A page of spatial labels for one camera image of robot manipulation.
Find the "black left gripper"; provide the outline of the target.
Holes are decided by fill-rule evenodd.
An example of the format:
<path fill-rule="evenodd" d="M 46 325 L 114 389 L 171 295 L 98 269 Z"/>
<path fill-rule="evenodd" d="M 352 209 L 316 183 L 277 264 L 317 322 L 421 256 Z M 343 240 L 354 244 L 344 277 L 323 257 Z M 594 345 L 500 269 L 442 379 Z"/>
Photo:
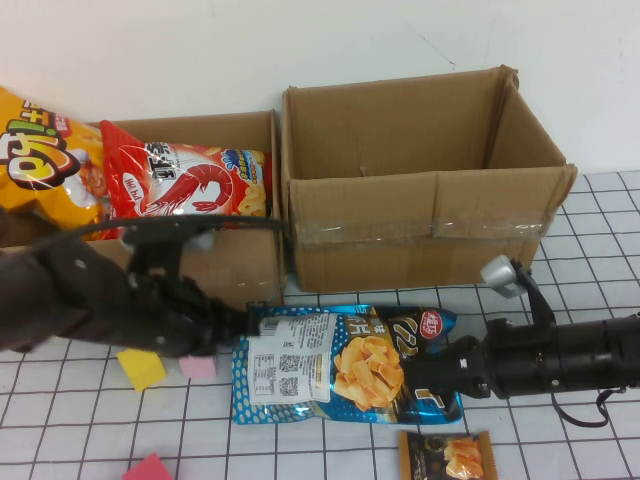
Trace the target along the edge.
<path fill-rule="evenodd" d="M 233 347 L 236 337 L 260 334 L 260 320 L 251 309 L 210 299 L 191 278 L 130 273 L 128 280 L 161 355 L 212 357 Z"/>

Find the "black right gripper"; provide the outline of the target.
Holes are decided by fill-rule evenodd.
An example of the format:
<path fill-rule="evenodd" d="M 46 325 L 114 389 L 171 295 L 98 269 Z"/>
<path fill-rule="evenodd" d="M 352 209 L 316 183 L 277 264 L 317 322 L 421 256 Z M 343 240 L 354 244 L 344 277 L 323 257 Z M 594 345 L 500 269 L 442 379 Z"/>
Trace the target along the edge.
<path fill-rule="evenodd" d="M 465 335 L 455 341 L 445 340 L 437 344 L 432 355 L 449 357 L 449 360 L 428 357 L 414 359 L 403 364 L 405 384 L 414 392 L 453 391 L 475 399 L 492 395 L 491 337 L 482 340 Z"/>

